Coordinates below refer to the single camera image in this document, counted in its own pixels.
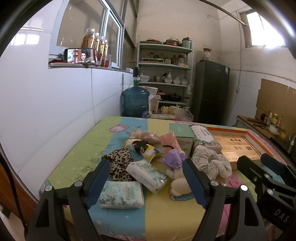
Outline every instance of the shelf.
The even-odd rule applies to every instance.
[[[151,66],[151,67],[163,67],[163,68],[170,68],[170,69],[182,69],[182,70],[190,70],[190,67],[183,67],[174,64],[163,64],[163,63],[141,63],[139,62],[139,66]]]
[[[168,100],[160,100],[159,103],[187,105],[187,103],[184,103],[184,102],[175,102],[175,101],[168,101]]]
[[[155,84],[155,85],[174,85],[174,86],[181,86],[181,87],[187,87],[188,85],[177,85],[177,84],[169,84],[169,83],[159,83],[159,82],[140,82],[140,84]]]
[[[192,49],[179,47],[179,46],[172,46],[172,45],[165,45],[165,44],[139,44],[140,49],[147,49],[147,50],[164,50],[164,51],[171,51],[176,53],[185,53],[189,54],[192,52]]]

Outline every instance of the white scrunchie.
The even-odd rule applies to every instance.
[[[210,180],[214,180],[218,174],[222,178],[228,178],[232,174],[230,162],[223,154],[217,154],[202,145],[195,148],[192,161],[199,171],[206,173]]]

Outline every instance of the black refrigerator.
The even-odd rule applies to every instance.
[[[221,125],[230,68],[209,60],[196,64],[191,113],[193,122]]]

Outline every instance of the phone screen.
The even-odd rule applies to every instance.
[[[68,49],[67,63],[96,63],[95,49]]]

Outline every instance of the white bowl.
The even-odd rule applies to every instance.
[[[272,124],[270,124],[270,126],[268,127],[268,130],[273,135],[276,135],[276,136],[279,135],[279,129],[273,126]]]
[[[181,80],[181,85],[188,85],[188,81],[186,79]]]
[[[173,83],[179,85],[181,83],[181,80],[173,80]]]
[[[147,81],[149,81],[149,79],[150,79],[150,76],[147,77],[147,75],[145,75],[145,77],[144,76],[140,77],[141,82],[147,82]]]
[[[166,82],[167,84],[170,84],[170,83],[172,82],[172,79],[167,79],[167,78],[165,78],[165,82]]]

